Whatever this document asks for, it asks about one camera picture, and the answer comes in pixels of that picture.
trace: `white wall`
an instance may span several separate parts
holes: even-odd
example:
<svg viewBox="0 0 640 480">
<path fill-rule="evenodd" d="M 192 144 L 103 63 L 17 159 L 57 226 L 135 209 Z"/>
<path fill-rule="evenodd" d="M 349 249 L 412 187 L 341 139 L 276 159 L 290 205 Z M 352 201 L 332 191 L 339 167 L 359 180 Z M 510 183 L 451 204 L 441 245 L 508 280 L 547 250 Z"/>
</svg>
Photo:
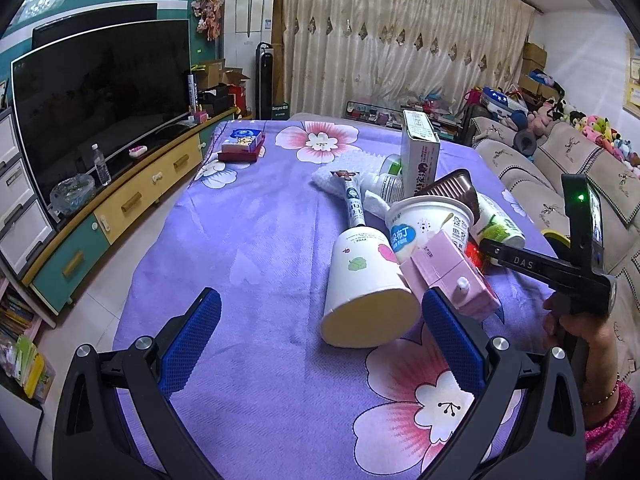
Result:
<svg viewBox="0 0 640 480">
<path fill-rule="evenodd" d="M 570 10 L 537 15 L 530 38 L 543 45 L 545 72 L 587 115 L 609 118 L 640 153 L 640 120 L 622 109 L 628 75 L 628 29 L 616 14 Z"/>
</svg>

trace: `hand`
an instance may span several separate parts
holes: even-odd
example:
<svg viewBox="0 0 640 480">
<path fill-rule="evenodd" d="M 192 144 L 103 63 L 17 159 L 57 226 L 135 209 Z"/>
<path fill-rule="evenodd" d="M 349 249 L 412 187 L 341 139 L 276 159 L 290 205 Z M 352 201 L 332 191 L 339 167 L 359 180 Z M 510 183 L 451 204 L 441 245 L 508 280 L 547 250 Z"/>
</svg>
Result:
<svg viewBox="0 0 640 480">
<path fill-rule="evenodd" d="M 545 300 L 543 308 L 551 310 L 554 293 Z M 616 386 L 618 377 L 618 350 L 613 328 L 606 320 L 592 314 L 567 314 L 556 319 L 553 313 L 546 315 L 542 327 L 547 336 L 545 348 L 558 346 L 556 329 L 558 323 L 569 334 L 583 338 L 589 345 L 589 357 L 584 375 L 584 384 L 578 384 L 582 402 L 597 402 L 607 397 Z M 585 426 L 597 425 L 615 409 L 618 403 L 618 390 L 610 399 L 597 406 L 583 406 Z"/>
</svg>

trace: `water bottle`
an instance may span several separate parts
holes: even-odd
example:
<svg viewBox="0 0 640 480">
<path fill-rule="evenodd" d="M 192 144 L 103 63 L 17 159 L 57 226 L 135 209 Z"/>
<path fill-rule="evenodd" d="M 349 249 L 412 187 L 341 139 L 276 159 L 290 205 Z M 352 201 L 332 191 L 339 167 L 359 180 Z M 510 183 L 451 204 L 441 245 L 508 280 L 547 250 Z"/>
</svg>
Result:
<svg viewBox="0 0 640 480">
<path fill-rule="evenodd" d="M 111 175 L 109 174 L 109 170 L 107 169 L 107 163 L 104 161 L 104 155 L 98 149 L 98 145 L 94 144 L 91 147 L 94 150 L 94 163 L 95 169 L 98 172 L 98 179 L 100 179 L 100 184 L 106 186 L 111 183 Z"/>
</svg>

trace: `purple tablecloth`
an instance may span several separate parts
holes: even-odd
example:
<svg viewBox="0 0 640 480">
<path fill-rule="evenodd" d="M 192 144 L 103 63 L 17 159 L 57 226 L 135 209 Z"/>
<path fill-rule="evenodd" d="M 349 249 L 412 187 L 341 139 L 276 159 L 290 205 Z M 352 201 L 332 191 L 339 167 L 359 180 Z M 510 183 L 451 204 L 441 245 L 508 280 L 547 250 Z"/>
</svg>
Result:
<svg viewBox="0 0 640 480">
<path fill-rule="evenodd" d="M 134 273 L 114 349 L 155 335 L 211 286 L 222 296 L 222 319 L 171 402 L 226 480 L 415 479 L 471 399 L 422 324 L 375 350 L 337 349 L 321 340 L 332 245 L 347 223 L 344 202 L 310 182 L 319 158 L 328 162 L 357 149 L 395 153 L 401 134 L 235 122 L 215 131 L 215 147 L 241 127 L 264 127 L 264 158 L 249 167 L 212 162 L 200 170 Z M 457 168 L 467 168 L 478 191 L 511 215 L 527 248 L 553 254 L 480 156 L 443 142 L 438 177 Z M 367 221 L 386 232 L 382 221 Z M 485 330 L 540 350 L 548 288 L 498 267 L 488 279 L 503 313 L 485 320 Z M 121 399 L 142 456 L 160 467 L 128 395 Z M 519 399 L 514 396 L 491 455 L 504 445 Z"/>
</svg>

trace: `pink and white flower print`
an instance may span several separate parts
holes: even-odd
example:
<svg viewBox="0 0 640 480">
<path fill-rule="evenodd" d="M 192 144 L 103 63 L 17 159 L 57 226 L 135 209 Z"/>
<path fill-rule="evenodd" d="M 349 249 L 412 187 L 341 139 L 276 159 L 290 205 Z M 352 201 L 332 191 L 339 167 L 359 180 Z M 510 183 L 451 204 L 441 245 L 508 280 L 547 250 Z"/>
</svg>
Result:
<svg viewBox="0 0 640 480">
<path fill-rule="evenodd" d="M 345 124 L 307 121 L 304 129 L 288 126 L 276 135 L 276 145 L 286 150 L 298 150 L 302 162 L 331 162 L 345 152 L 359 150 L 352 143 L 358 139 L 358 129 Z"/>
<path fill-rule="evenodd" d="M 473 395 L 456 383 L 426 325 L 421 343 L 397 339 L 367 356 L 369 387 L 388 400 L 353 423 L 355 459 L 372 474 L 389 475 L 420 464 L 424 471 L 450 439 Z M 522 396 L 516 390 L 502 424 Z M 491 453 L 487 450 L 485 458 Z"/>
</svg>

